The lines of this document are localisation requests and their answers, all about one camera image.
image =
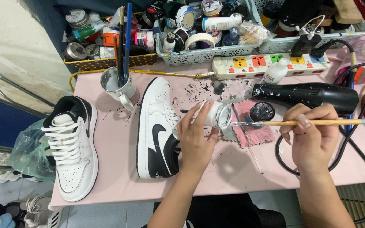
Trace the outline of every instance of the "white wall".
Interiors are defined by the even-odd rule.
[[[68,85],[71,74],[46,31],[15,0],[0,0],[0,73],[53,103],[73,94]],[[12,100],[38,111],[52,111],[2,80],[0,85]]]

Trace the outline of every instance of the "woven basket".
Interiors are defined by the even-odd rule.
[[[129,56],[129,66],[144,66],[144,65],[154,65],[158,60],[157,54],[141,55],[141,56]],[[91,59],[91,60],[81,60],[75,62],[64,63],[70,66],[74,66],[82,71],[92,71],[107,69],[116,66],[115,58],[101,58],[101,59]]]

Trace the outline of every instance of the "orange container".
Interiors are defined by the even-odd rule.
[[[105,47],[114,46],[114,37],[116,37],[117,44],[119,45],[119,28],[104,27],[102,37]]]

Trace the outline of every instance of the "power strip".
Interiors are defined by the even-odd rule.
[[[217,80],[257,78],[264,75],[267,68],[282,58],[290,61],[286,76],[313,75],[325,72],[331,66],[326,54],[316,59],[309,54],[293,58],[290,53],[278,53],[271,55],[215,57],[212,69]]]

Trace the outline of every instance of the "glass stirring rod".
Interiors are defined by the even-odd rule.
[[[234,106],[234,105],[232,105],[232,108],[233,108],[233,111],[234,111],[234,113],[235,113],[235,115],[236,115],[236,117],[237,117],[238,121],[240,122],[240,121],[241,121],[241,120],[240,120],[240,116],[239,116],[239,114],[237,113],[235,106]],[[260,166],[260,164],[259,164],[259,162],[258,162],[258,160],[257,160],[257,158],[256,158],[256,155],[253,153],[253,151],[252,151],[252,150],[251,150],[251,148],[250,148],[250,144],[251,144],[251,143],[250,143],[250,139],[249,139],[249,137],[247,136],[247,133],[246,133],[245,128],[244,128],[243,126],[241,126],[241,129],[242,129],[242,131],[243,131],[243,134],[246,136],[246,140],[247,140],[247,148],[249,149],[249,152],[250,152],[250,154],[251,154],[251,156],[252,156],[252,158],[253,158],[254,162],[256,163],[257,168],[259,169],[259,171],[260,171],[260,173],[261,173],[261,174],[264,174],[263,169],[261,168],[261,166]]]

